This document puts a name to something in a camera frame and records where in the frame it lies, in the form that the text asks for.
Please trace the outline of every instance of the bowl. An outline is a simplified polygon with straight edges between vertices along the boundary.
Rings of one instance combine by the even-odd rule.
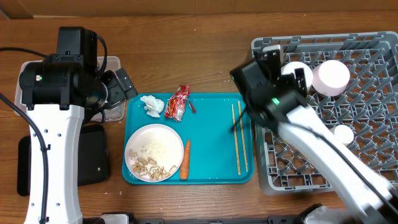
[[[177,168],[168,177],[152,180],[149,175],[140,176],[133,171],[137,159],[131,159],[130,150],[137,153],[137,157],[148,160],[148,157],[157,161],[158,165],[168,170],[170,166]],[[130,173],[137,179],[145,182],[160,182],[173,176],[180,168],[184,153],[182,140],[177,132],[163,124],[148,124],[132,134],[124,150],[124,160]]]

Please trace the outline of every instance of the wooden table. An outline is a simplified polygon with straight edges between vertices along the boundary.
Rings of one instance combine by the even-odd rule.
[[[109,55],[120,58],[138,92],[174,92],[189,83],[192,92],[237,91],[228,70],[239,65],[256,37],[398,32],[398,11],[309,12],[221,16],[102,17],[0,21],[0,46],[56,51],[60,26],[83,26],[104,37]],[[14,99],[23,62],[38,60],[20,52],[0,53],[0,91]],[[121,175],[124,118],[104,125],[111,176],[79,187],[85,217],[102,212],[134,212],[138,218],[261,218],[297,214],[323,203],[344,205],[333,192],[271,197],[259,188],[257,171],[242,185],[134,186]],[[0,220],[22,223],[28,197],[16,192],[17,145],[29,134],[27,123],[0,103]]]

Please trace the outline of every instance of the green light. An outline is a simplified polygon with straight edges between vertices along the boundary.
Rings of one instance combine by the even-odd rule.
[[[273,99],[271,99],[272,100],[272,102],[275,104],[275,105],[279,105],[279,100],[277,99],[277,98],[273,98]]]

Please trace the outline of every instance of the white plate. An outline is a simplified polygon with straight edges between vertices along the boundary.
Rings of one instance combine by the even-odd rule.
[[[137,179],[145,182],[160,182],[163,180],[167,180],[176,172],[172,172],[169,177],[164,179],[151,180],[148,176],[141,177],[140,175],[138,175],[137,172],[132,171],[133,160],[131,160],[129,156],[130,149],[133,149],[133,151],[137,151],[137,149],[139,148],[154,150],[154,148],[146,147],[150,144],[150,142],[152,142],[151,146],[153,146],[154,141],[160,143],[160,145],[162,145],[162,148],[166,148],[167,156],[171,157],[172,160],[176,162],[176,171],[181,166],[184,154],[184,146],[182,140],[172,128],[163,124],[148,124],[147,126],[138,129],[132,134],[126,144],[126,150],[124,151],[124,160],[126,161],[127,168],[129,169],[130,173],[132,173],[133,176]]]

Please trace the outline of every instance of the wooden chopstick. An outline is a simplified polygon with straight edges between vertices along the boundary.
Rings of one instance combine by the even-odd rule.
[[[235,112],[233,104],[232,104],[232,121],[235,126]],[[241,175],[241,163],[239,162],[239,149],[238,149],[238,139],[236,137],[236,127],[234,128],[234,136],[235,136],[236,164],[238,165],[238,175]]]
[[[242,118],[242,111],[241,111],[241,102],[239,100],[238,100],[238,109],[239,109],[239,117],[241,118],[239,121],[241,123],[244,165],[246,166],[246,172],[247,172],[248,171],[248,159],[246,158],[246,146],[244,145],[243,122],[242,122],[243,118]]]

